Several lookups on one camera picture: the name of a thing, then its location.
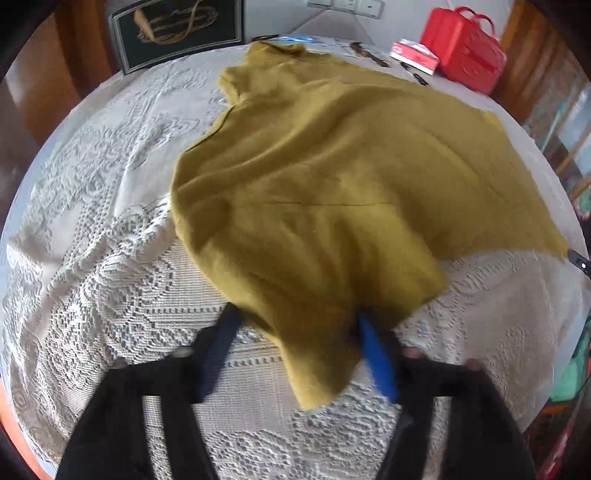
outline yellow cloth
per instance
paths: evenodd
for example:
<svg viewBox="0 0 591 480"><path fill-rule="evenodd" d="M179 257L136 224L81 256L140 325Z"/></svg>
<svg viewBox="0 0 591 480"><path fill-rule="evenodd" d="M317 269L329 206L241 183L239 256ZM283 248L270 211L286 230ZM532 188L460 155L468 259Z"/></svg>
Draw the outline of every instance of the yellow cloth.
<svg viewBox="0 0 591 480"><path fill-rule="evenodd" d="M446 288L441 259L567 245L499 121L301 44L253 43L230 107L178 161L178 236L281 348L304 408L359 359L353 309L394 327Z"/></svg>

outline electrical socket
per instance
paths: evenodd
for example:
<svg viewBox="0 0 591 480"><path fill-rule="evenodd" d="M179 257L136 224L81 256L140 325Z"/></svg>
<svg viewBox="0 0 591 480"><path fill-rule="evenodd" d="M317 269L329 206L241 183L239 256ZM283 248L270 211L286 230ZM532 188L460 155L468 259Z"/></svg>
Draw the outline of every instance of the electrical socket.
<svg viewBox="0 0 591 480"><path fill-rule="evenodd" d="M333 9L355 13L358 0L333 0Z"/></svg>
<svg viewBox="0 0 591 480"><path fill-rule="evenodd" d="M383 9L384 2L380 0L358 0L355 13L366 17L380 18Z"/></svg>
<svg viewBox="0 0 591 480"><path fill-rule="evenodd" d="M308 7L330 8L332 0L307 0Z"/></svg>

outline bag handle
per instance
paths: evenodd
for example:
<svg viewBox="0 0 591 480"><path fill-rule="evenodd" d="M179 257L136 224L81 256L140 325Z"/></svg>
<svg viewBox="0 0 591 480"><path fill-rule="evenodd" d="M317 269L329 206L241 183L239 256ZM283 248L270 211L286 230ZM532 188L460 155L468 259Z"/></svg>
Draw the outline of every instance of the bag handle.
<svg viewBox="0 0 591 480"><path fill-rule="evenodd" d="M477 14L473 9L471 9L470 7L457 7L454 10L455 13L458 14L462 14L462 12L470 12L473 17L470 18L470 20L472 20L474 23L477 23L480 26L480 20L486 20L488 23L491 24L491 29L492 29L492 36L496 37L496 29L495 29L495 24L494 22L490 19L490 17L487 17L486 15L482 15L482 14Z"/></svg>

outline tissue box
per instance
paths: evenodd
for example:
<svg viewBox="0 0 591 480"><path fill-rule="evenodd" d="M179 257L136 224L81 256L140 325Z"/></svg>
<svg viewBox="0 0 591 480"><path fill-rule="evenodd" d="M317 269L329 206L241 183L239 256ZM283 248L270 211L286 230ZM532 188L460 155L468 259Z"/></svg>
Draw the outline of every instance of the tissue box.
<svg viewBox="0 0 591 480"><path fill-rule="evenodd" d="M425 45L404 38L392 44L390 56L429 75L433 75L439 64L437 56Z"/></svg>

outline lace pattern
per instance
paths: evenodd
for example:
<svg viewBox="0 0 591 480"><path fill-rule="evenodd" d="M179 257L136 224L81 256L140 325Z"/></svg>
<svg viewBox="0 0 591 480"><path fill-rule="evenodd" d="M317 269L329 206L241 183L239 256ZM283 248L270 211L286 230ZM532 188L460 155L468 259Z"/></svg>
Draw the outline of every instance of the lace pattern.
<svg viewBox="0 0 591 480"><path fill-rule="evenodd" d="M69 116L10 239L1 360L17 420L54 465L103 372L117 357L162 358L217 318L224 298L174 234L168 188L178 155L226 108L216 87L246 47L200 53L115 76ZM370 60L355 63L377 69ZM402 68L390 73L408 78ZM584 241L560 183L518 125L492 100L443 79L432 85L497 113L570 246ZM445 262L450 288L402 324L404 342L434 359L483 359L522 426L545 398L554 360L589 308L586 279L533 252L487 252ZM145 399L158 479L170 478L157 399ZM446 435L438 399L426 478ZM331 404L298 408L278 349L245 327L219 388L195 406L221 478L373 478L398 410L361 365Z"/></svg>

